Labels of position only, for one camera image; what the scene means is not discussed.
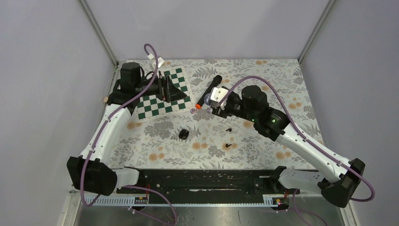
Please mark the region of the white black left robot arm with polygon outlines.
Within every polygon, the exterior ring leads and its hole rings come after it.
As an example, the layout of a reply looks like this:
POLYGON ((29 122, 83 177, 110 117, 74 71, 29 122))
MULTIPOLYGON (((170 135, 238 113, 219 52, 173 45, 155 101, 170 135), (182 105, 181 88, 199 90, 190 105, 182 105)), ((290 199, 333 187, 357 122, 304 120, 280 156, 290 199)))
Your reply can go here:
POLYGON ((139 194, 145 190, 146 181, 139 171, 122 167, 110 169, 108 163, 122 128, 146 97, 155 97, 161 103, 186 100, 187 88, 178 85, 178 78, 164 72, 149 72, 136 62, 124 63, 120 68, 120 79, 116 80, 106 102, 105 112, 92 139, 78 157, 70 157, 67 169, 74 188, 81 192, 110 195, 117 188, 128 186, 139 194))

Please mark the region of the purple earbud charging case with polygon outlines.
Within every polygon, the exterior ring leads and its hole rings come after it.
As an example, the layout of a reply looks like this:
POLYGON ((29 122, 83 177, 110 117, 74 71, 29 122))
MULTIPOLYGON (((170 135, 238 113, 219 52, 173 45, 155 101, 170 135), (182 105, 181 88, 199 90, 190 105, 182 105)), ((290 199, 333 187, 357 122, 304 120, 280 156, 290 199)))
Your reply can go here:
POLYGON ((211 106, 212 105, 212 100, 211 100, 211 95, 210 93, 206 94, 203 98, 204 104, 211 106))

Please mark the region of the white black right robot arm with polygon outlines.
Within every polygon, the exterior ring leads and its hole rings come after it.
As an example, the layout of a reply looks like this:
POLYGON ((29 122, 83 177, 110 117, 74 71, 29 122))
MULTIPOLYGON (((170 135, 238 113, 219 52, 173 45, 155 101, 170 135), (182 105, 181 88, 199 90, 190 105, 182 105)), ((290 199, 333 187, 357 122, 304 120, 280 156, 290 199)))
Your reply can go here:
POLYGON ((310 191, 322 195, 334 206, 344 208, 359 186, 365 164, 356 158, 349 160, 325 146, 316 148, 316 140, 298 125, 291 123, 282 111, 269 106, 266 93, 258 86, 245 87, 241 95, 228 93, 226 87, 214 87, 204 97, 212 114, 227 118, 236 116, 253 123, 262 136, 285 145, 316 171, 303 171, 279 166, 270 176, 270 188, 276 194, 287 189, 310 191))

